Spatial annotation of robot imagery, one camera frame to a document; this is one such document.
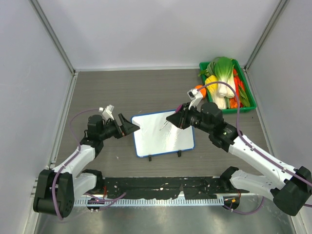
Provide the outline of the blue framed whiteboard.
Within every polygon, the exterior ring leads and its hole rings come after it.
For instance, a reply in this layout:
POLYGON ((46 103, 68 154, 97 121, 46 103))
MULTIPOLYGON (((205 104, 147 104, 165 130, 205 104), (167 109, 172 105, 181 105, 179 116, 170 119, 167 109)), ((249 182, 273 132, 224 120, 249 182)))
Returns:
POLYGON ((166 121, 175 110, 136 115, 131 122, 140 127, 134 132, 137 157, 158 156, 178 151, 188 151, 195 147, 194 130, 181 130, 166 121))

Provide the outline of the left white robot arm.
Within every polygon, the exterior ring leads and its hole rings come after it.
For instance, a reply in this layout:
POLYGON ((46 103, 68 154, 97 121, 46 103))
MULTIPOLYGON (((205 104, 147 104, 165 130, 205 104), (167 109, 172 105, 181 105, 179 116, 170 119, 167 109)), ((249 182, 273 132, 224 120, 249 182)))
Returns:
POLYGON ((140 129, 122 114, 118 117, 120 124, 113 118, 90 116, 75 151, 59 166, 40 172, 33 202, 34 212, 63 219, 69 216, 77 198, 88 191, 95 195, 103 191, 102 173, 85 170, 84 167, 99 155, 105 140, 112 137, 120 139, 140 129))

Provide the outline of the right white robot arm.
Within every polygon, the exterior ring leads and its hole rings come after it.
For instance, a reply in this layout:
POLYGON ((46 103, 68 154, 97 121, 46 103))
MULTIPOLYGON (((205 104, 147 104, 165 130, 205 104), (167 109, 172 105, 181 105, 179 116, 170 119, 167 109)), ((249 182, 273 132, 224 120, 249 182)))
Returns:
POLYGON ((226 177, 220 180, 223 191, 230 193, 239 189, 258 194, 291 216, 297 215, 311 197, 309 169, 288 165, 255 145, 237 126, 224 121, 222 111, 215 103, 205 103, 199 111, 184 103, 166 120, 179 129, 192 126, 208 133, 213 145, 244 160, 262 174, 255 176, 230 167, 224 172, 226 177))

